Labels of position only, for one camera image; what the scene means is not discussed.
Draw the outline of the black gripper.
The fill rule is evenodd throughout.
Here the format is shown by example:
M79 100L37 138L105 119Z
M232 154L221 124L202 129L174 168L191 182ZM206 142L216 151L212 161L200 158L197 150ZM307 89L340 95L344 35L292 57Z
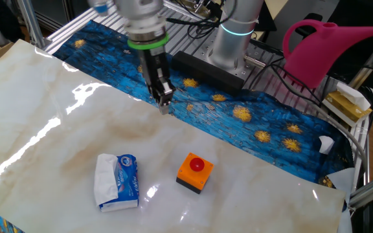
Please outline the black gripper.
M165 48L139 50L138 54L142 65L142 76L146 80L148 91L157 101L161 114L166 115L169 113L175 87L168 79L168 60Z

